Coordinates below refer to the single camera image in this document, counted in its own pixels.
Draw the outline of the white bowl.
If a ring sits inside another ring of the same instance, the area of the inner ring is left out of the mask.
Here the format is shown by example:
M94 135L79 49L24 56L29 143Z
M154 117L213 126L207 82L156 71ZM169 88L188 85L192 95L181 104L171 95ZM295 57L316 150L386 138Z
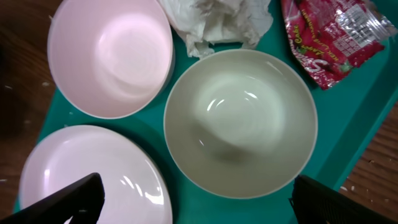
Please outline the white bowl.
M65 0L47 40L52 78L80 111L119 119L145 108L175 65L167 16L155 0Z
M186 69L170 91L164 136L174 163L225 198L273 194L308 164L318 114L300 75L281 59L231 49Z

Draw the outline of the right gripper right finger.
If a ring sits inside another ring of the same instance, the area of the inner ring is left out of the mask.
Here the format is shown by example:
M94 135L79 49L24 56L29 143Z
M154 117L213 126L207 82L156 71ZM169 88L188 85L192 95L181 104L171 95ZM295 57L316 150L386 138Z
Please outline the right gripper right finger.
M295 178L289 202L298 224L397 224L306 175Z

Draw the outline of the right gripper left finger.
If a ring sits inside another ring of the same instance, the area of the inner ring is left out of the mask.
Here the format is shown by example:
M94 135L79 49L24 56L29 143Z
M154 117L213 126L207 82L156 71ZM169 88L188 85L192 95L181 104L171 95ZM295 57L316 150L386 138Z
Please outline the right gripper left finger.
M97 223L105 202L101 176L94 172L1 220L1 224Z

